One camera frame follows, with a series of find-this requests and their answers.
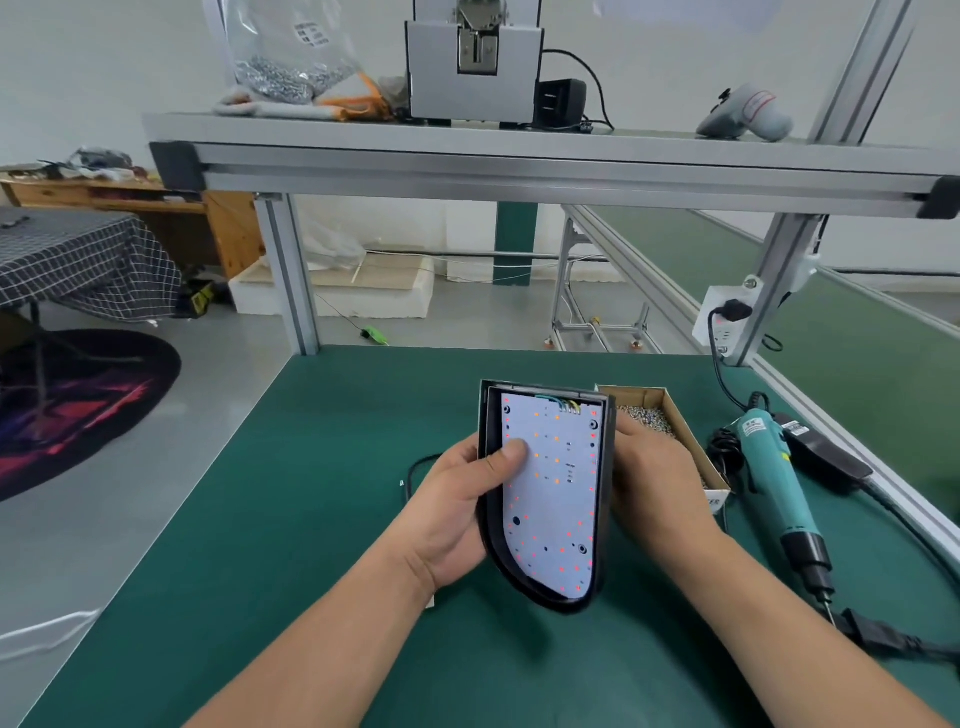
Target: metal frame legs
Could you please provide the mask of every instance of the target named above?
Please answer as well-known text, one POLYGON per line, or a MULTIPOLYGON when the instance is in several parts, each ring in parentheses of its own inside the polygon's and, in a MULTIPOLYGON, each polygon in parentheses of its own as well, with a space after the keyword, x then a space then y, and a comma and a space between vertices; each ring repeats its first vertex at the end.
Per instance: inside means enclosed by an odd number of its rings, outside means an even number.
POLYGON ((320 351, 317 310, 300 244, 300 223, 292 195, 257 194, 253 205, 267 248, 280 313, 294 356, 320 351))
POLYGON ((570 251, 575 245, 589 242, 590 239, 588 237, 577 233, 573 228, 573 220, 567 215, 566 222, 564 223, 564 236, 560 245, 557 284, 553 291, 553 309, 550 312, 550 336, 547 337, 544 344, 547 347, 556 347, 561 352, 565 352, 564 332, 580 331, 587 336, 587 339, 596 336, 596 340, 600 343, 600 346, 603 347, 603 350, 605 352, 611 352, 613 346, 610 343, 610 339, 604 334, 604 331, 629 331, 634 336, 632 347, 635 350, 639 351, 643 348, 644 343, 646 343, 654 352, 660 353, 660 347, 647 333, 647 316, 650 313, 650 306, 647 303, 643 304, 643 307, 640 309, 640 317, 632 326, 601 324, 598 318, 594 317, 588 320, 587 317, 584 316, 584 312, 580 309, 573 295, 573 290, 570 288, 570 271, 573 270, 573 264, 577 262, 577 258, 570 258, 570 251), (561 301, 564 301, 570 309, 572 321, 569 324, 560 320, 561 301))
MULTIPOLYGON (((811 144, 863 142, 917 26, 919 4, 919 0, 874 2, 850 60, 813 125, 811 144)), ((774 218, 756 267, 756 275, 764 282, 763 292, 739 343, 727 357, 731 364, 747 366, 756 355, 821 219, 820 215, 783 213, 774 218)))

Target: forearm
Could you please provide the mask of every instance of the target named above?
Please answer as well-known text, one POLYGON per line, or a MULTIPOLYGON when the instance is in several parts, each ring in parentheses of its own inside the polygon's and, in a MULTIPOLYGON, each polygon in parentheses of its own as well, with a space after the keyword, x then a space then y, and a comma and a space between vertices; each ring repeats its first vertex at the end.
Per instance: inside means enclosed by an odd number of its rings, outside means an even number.
POLYGON ((358 725, 431 596, 388 538, 371 546, 188 728, 358 725))
POLYGON ((947 725, 728 537, 663 564, 778 728, 947 725))

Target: hand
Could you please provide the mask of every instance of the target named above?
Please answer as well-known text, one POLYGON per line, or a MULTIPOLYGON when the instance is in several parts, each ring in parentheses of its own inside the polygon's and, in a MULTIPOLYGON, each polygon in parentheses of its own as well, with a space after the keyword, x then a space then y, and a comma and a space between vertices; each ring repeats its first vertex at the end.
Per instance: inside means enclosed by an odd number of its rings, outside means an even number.
POLYGON ((616 415, 613 512, 662 567, 723 534, 689 451, 625 412, 616 415))
POLYGON ((477 460, 477 436, 471 435, 441 455, 387 529, 384 537, 400 549, 429 593, 483 561, 477 499, 519 471, 526 457, 526 444, 511 440, 504 449, 477 460))

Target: person's right hand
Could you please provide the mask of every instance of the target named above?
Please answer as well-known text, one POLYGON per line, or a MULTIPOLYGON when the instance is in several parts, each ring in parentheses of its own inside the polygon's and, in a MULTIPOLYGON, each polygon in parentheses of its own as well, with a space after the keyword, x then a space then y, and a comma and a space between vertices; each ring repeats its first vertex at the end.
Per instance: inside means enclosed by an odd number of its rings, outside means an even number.
POLYGON ((672 437, 617 412, 613 512, 662 567, 722 536, 693 456, 672 437))

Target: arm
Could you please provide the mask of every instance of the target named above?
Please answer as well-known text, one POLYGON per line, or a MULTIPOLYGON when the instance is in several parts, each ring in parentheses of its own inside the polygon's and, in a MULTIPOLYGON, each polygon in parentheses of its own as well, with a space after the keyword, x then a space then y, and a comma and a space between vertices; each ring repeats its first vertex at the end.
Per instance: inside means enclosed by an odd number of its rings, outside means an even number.
POLYGON ((519 470, 526 447, 476 457, 475 437, 444 453, 353 568, 187 728, 358 725, 430 596, 483 559, 476 501, 519 470))
POLYGON ((617 420, 614 508, 778 728, 948 724, 717 526, 684 446, 617 420))

